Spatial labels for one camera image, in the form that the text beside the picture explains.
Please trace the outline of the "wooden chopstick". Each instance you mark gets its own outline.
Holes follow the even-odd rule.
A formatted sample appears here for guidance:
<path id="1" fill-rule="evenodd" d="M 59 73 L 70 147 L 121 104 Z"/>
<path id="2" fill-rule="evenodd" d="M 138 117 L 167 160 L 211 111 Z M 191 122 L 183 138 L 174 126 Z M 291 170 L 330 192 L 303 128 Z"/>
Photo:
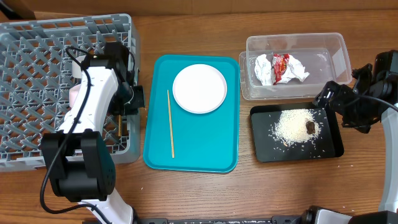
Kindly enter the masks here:
<path id="1" fill-rule="evenodd" d="M 118 136 L 123 135 L 123 119 L 121 115 L 118 115 Z"/>
<path id="2" fill-rule="evenodd" d="M 167 90 L 167 106 L 168 106 L 168 115 L 169 115 L 171 153 L 172 153 L 172 158 L 174 159 L 175 158 L 174 134 L 173 134 L 173 127 L 172 127 L 172 112 L 171 112 L 170 92 L 169 92 L 169 90 Z"/>

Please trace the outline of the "brown food scrap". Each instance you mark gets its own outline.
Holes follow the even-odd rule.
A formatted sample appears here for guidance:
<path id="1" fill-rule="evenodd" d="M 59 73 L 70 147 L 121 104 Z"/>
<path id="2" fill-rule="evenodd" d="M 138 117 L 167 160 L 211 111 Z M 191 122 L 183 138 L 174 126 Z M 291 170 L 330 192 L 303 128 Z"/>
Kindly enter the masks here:
<path id="1" fill-rule="evenodd" d="M 315 134 L 316 128 L 315 128 L 315 123 L 313 121 L 307 121 L 305 127 L 307 129 L 307 134 Z"/>

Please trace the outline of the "pink shallow bowl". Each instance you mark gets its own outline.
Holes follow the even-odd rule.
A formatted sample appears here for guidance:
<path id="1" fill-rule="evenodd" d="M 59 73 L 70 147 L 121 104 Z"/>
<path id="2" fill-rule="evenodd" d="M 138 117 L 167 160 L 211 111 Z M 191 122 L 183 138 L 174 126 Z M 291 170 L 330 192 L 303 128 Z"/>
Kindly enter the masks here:
<path id="1" fill-rule="evenodd" d="M 77 98 L 78 92 L 80 91 L 81 85 L 75 85 L 74 87 L 69 89 L 69 107 L 73 107 L 75 100 Z"/>

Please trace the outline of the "grey green bowl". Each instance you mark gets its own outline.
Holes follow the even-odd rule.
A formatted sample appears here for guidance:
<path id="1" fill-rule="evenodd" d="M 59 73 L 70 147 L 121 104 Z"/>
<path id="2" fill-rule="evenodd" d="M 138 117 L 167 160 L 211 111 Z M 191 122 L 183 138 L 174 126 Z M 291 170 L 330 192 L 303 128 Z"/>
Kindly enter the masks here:
<path id="1" fill-rule="evenodd" d="M 82 63 L 84 59 L 85 59 L 84 55 L 76 58 L 76 60 L 79 63 Z M 82 76 L 82 71 L 80 66 L 75 61 L 72 61 L 72 77 L 81 79 L 81 76 Z"/>

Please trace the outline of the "pile of white rice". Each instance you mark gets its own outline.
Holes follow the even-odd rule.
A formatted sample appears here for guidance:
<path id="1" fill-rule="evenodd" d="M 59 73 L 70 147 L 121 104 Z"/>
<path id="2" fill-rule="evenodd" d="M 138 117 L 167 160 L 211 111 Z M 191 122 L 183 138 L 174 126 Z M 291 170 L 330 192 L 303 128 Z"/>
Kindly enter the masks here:
<path id="1" fill-rule="evenodd" d="M 323 121 L 315 119 L 316 115 L 321 115 L 321 112 L 313 109 L 283 110 L 279 119 L 271 125 L 269 136 L 286 147 L 294 147 L 297 144 L 302 144 L 304 147 L 305 143 L 314 143 L 325 127 Z M 315 123 L 315 134 L 307 134 L 305 127 L 307 121 Z"/>

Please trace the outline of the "red snack wrapper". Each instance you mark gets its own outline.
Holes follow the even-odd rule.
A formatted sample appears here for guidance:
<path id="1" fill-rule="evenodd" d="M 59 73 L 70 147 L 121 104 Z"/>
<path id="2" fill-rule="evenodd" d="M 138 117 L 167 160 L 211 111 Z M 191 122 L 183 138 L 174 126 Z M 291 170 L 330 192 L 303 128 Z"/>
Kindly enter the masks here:
<path id="1" fill-rule="evenodd" d="M 289 54 L 273 54 L 272 58 L 272 70 L 274 72 L 274 85 L 281 81 L 283 74 L 285 73 L 289 64 Z"/>

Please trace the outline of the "white napkin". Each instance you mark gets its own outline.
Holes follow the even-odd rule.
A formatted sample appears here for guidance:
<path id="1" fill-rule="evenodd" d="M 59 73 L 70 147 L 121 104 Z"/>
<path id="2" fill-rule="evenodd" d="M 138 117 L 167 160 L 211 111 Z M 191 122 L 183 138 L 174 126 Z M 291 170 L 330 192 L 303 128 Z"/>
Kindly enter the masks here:
<path id="1" fill-rule="evenodd" d="M 290 59 L 287 69 L 283 74 L 281 81 L 277 84 L 285 84 L 293 79 L 297 79 L 299 82 L 304 82 L 310 75 L 309 72 L 305 71 L 305 67 L 299 60 L 297 60 L 293 55 L 289 55 Z M 262 86 L 274 85 L 275 80 L 274 72 L 272 70 L 272 58 L 273 54 L 262 54 L 257 56 L 255 60 L 254 72 Z"/>

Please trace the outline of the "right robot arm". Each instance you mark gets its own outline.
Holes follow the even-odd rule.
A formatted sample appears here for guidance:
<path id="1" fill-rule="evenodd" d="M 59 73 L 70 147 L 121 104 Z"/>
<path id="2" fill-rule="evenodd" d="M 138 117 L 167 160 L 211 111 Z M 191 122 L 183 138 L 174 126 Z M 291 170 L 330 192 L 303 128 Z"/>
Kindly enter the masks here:
<path id="1" fill-rule="evenodd" d="M 353 87 L 329 81 L 313 104 L 330 109 L 343 118 L 344 128 L 367 134 L 381 123 L 386 141 L 384 190 L 377 212 L 345 215 L 311 206 L 300 223 L 397 223 L 397 51 L 376 55 L 374 64 L 354 69 Z"/>

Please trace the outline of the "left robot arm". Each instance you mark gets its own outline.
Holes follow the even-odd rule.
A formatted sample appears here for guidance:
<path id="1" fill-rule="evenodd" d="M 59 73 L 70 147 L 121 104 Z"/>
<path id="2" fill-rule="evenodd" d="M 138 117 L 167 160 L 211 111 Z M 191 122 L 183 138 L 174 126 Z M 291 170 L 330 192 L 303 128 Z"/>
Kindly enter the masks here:
<path id="1" fill-rule="evenodd" d="M 137 114 L 144 90 L 134 84 L 134 58 L 120 42 L 107 42 L 102 54 L 72 57 L 81 74 L 74 104 L 54 133 L 40 142 L 45 166 L 39 199 L 48 213 L 87 208 L 101 223 L 139 223 L 136 211 L 115 188 L 116 168 L 102 137 L 106 115 Z"/>

